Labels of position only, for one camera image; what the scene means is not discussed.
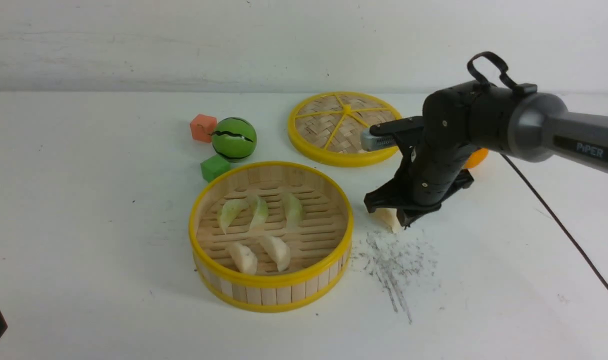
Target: yellow rim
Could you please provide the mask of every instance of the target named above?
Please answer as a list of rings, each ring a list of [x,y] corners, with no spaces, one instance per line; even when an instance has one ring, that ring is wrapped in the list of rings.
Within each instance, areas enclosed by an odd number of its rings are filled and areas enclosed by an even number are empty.
[[[211,259],[208,255],[206,255],[205,251],[202,250],[201,246],[197,241],[197,228],[195,224],[195,213],[197,212],[197,207],[199,203],[202,201],[206,193],[210,191],[215,185],[222,180],[228,178],[229,176],[239,173],[241,171],[246,171],[249,169],[253,169],[256,167],[265,167],[265,166],[282,166],[282,167],[294,167],[297,169],[302,169],[305,171],[309,171],[311,173],[317,174],[318,176],[324,178],[330,184],[337,189],[339,194],[342,196],[343,205],[347,210],[347,223],[346,223],[346,232],[344,233],[342,240],[338,244],[338,246],[329,253],[324,259],[320,260],[314,265],[309,266],[306,269],[302,269],[300,271],[296,271],[294,273],[288,273],[285,275],[247,275],[245,273],[241,273],[238,271],[233,271],[229,268],[226,268],[215,260]],[[294,162],[283,162],[283,161],[265,161],[265,162],[255,162],[252,164],[247,164],[245,166],[240,166],[236,169],[228,171],[220,175],[218,178],[215,178],[210,184],[208,184],[204,190],[201,191],[197,200],[195,200],[194,205],[192,206],[192,210],[190,210],[190,218],[188,221],[188,235],[190,237],[190,244],[192,245],[192,250],[195,251],[199,259],[202,263],[208,268],[210,271],[215,273],[220,278],[230,281],[231,283],[235,283],[238,285],[244,285],[245,287],[256,287],[256,288],[279,288],[279,287],[291,287],[292,285],[297,285],[302,283],[303,281],[309,280],[320,273],[326,271],[326,269],[330,268],[331,265],[337,260],[342,258],[342,255],[345,253],[346,249],[349,248],[351,243],[351,235],[353,233],[353,212],[351,209],[351,204],[348,201],[345,193],[339,187],[339,185],[333,181],[329,176],[324,173],[317,171],[314,168],[310,168],[308,166],[304,166],[302,164],[295,164]]]
[[[313,301],[318,300],[319,298],[324,296],[327,292],[329,292],[336,284],[338,284],[338,281],[340,281],[340,278],[342,278],[342,275],[344,275],[346,269],[348,268],[348,265],[350,262],[350,260],[349,260],[350,257],[351,257],[351,251],[349,250],[348,258],[346,259],[346,264],[343,265],[342,269],[338,272],[337,276],[333,280],[331,280],[328,283],[328,285],[323,287],[321,290],[318,290],[317,292],[315,292],[314,294],[312,294],[311,296],[309,296],[307,298],[304,298],[303,300],[295,301],[295,302],[291,302],[291,303],[284,303],[282,305],[256,305],[253,303],[237,301],[234,298],[232,298],[230,296],[226,296],[225,294],[222,294],[222,292],[215,289],[215,287],[213,287],[213,285],[211,285],[206,280],[206,278],[204,277],[204,274],[201,271],[198,270],[198,273],[199,273],[199,277],[201,278],[201,282],[204,283],[204,285],[206,285],[206,288],[211,293],[213,293],[213,295],[217,296],[217,298],[219,298],[219,300],[224,301],[224,303],[233,305],[236,308],[240,308],[243,310],[249,310],[250,312],[281,313],[281,312],[288,312],[289,310],[295,310],[295,309],[301,308],[302,306],[305,306],[305,305],[309,305],[310,303],[313,303]]]
[[[290,112],[290,116],[288,116],[288,128],[287,128],[288,129],[288,138],[290,139],[290,142],[293,144],[293,146],[295,146],[295,149],[297,149],[300,153],[306,155],[306,157],[310,158],[311,160],[314,160],[318,163],[327,164],[329,166],[336,166],[336,167],[370,166],[372,164],[377,164],[379,162],[382,162],[382,161],[392,157],[393,154],[395,154],[398,151],[398,148],[396,146],[393,146],[390,148],[385,148],[383,150],[364,152],[364,153],[337,153],[337,152],[331,152],[331,151],[326,150],[326,147],[318,148],[316,146],[313,146],[311,143],[306,141],[300,135],[297,128],[295,127],[295,120],[298,117],[304,116],[304,115],[298,116],[298,112],[300,112],[300,109],[302,109],[302,107],[304,107],[304,105],[310,103],[311,101],[313,101],[317,98],[323,98],[324,96],[335,96],[337,98],[337,101],[339,102],[339,104],[342,105],[343,103],[340,100],[338,94],[359,96],[361,98],[373,100],[375,102],[378,102],[378,103],[384,105],[384,107],[377,107],[377,108],[373,108],[373,109],[356,109],[355,110],[356,112],[386,110],[386,111],[393,113],[393,116],[396,119],[402,118],[402,116],[400,115],[398,110],[395,109],[395,107],[390,105],[388,102],[381,100],[380,98],[377,98],[375,96],[371,96],[371,95],[368,95],[365,93],[352,92],[352,91],[332,91],[332,92],[319,93],[317,95],[306,98],[306,100],[297,104],[297,106],[295,106],[293,108],[293,110]],[[313,114],[306,114],[306,116],[318,115],[318,114],[342,114],[343,115],[342,119],[344,119],[348,116],[348,117],[355,119],[355,121],[357,121],[358,123],[361,123],[362,125],[364,125],[363,121],[361,121],[361,119],[357,118],[357,116],[353,116],[352,113],[343,113],[342,111],[314,112]],[[335,134],[335,130],[338,129],[338,127],[339,127],[339,123],[338,123],[338,125],[335,126],[333,134]]]

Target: robotic arm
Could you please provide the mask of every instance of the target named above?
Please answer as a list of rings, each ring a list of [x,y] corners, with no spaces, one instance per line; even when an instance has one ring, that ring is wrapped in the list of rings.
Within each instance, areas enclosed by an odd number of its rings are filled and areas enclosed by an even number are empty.
[[[500,70],[506,88],[477,71],[473,61],[480,57]],[[403,156],[393,179],[366,194],[368,212],[395,208],[400,224],[408,227],[439,210],[473,183],[462,167],[480,148],[528,162],[560,155],[608,173],[608,116],[569,112],[558,96],[538,93],[535,84],[516,84],[493,52],[475,55],[467,68],[475,80],[430,94],[422,116],[364,130],[364,150],[398,146]]]

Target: yellow spoke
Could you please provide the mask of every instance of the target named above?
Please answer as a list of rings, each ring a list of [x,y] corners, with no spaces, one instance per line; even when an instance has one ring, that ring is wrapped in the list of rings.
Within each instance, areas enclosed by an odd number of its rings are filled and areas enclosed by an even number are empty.
[[[344,106],[344,103],[342,102],[342,100],[340,100],[340,96],[338,96],[338,94],[334,93],[333,96],[335,96],[335,98],[337,99],[337,103],[340,105],[340,107]]]
[[[368,123],[366,123],[364,120],[362,120],[361,118],[355,116],[354,114],[348,114],[348,116],[352,117],[355,121],[357,121],[358,123],[360,123],[364,128],[368,129],[371,126],[368,125]]]
[[[342,121],[344,121],[344,119],[346,119],[346,114],[343,114],[342,117],[340,117],[340,120],[337,122],[337,125],[335,125],[333,132],[331,132],[331,136],[328,137],[328,140],[324,144],[324,150],[326,150],[331,144],[331,141],[336,136],[336,132],[338,132],[338,129],[340,128],[340,125],[342,125]]]
[[[342,114],[342,111],[329,110],[329,111],[311,112],[310,114],[297,115],[297,116],[295,116],[295,119],[300,118],[300,117],[307,117],[307,116],[320,116],[323,114]]]
[[[361,113],[361,112],[388,112],[388,111],[390,111],[390,109],[387,109],[386,107],[368,107],[366,109],[352,109],[352,111],[354,111],[356,113]]]

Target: white wall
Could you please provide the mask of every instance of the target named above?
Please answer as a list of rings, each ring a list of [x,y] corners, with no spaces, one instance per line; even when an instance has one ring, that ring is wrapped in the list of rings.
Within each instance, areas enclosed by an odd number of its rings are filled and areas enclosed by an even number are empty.
[[[608,0],[0,0],[0,89],[608,92]]]

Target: orange ball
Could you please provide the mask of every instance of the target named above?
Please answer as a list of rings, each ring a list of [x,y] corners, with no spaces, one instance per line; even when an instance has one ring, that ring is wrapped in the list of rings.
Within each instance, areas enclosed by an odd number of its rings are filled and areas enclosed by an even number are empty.
[[[478,166],[484,159],[489,155],[489,150],[487,148],[480,148],[480,150],[471,153],[468,160],[466,160],[466,164],[464,164],[464,169],[473,169]]]

